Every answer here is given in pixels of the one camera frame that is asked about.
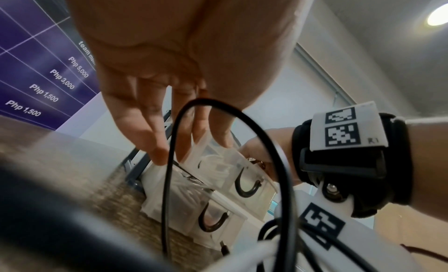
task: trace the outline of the ceiling light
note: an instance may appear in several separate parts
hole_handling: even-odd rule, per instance
[[[429,26],[439,26],[448,22],[448,3],[435,9],[426,20]]]

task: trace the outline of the hand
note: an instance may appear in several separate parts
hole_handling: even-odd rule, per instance
[[[172,115],[197,97],[252,104],[288,59],[312,0],[66,0],[95,56],[103,98],[121,132],[157,165],[167,162],[162,102]],[[230,147],[234,118],[209,107],[186,116],[182,160],[206,129]]]
[[[266,130],[267,135],[276,141],[283,152],[285,152],[286,157],[288,158],[289,166],[291,167],[291,173],[294,185],[301,183],[299,180],[299,176],[297,175],[297,171],[294,167],[293,162],[293,132],[295,127],[287,127],[287,128],[277,128],[277,129],[268,129]],[[248,142],[246,142],[239,151],[246,158],[254,158],[263,162],[265,165],[265,172],[274,180],[277,181],[277,175],[275,173],[275,169],[272,164],[271,156],[266,151],[265,147],[261,143],[258,137],[252,138]]]

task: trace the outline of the metal bolt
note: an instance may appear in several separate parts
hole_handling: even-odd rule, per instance
[[[331,184],[331,183],[329,183],[327,185],[327,191],[328,191],[328,193],[331,193],[331,194],[334,194],[334,195],[339,193],[339,190],[337,190],[337,187],[334,184]]]

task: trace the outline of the wooden table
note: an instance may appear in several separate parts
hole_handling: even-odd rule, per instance
[[[161,227],[140,212],[144,194],[124,183],[122,150],[73,138],[0,116],[0,157],[33,174],[43,185],[62,192],[113,223],[153,251],[161,251]],[[173,262],[198,271],[221,257],[172,231]],[[0,246],[0,272],[69,271],[48,259]]]

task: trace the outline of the purple poster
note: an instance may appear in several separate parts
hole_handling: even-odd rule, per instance
[[[0,0],[0,115],[56,130],[98,93],[64,0]]]

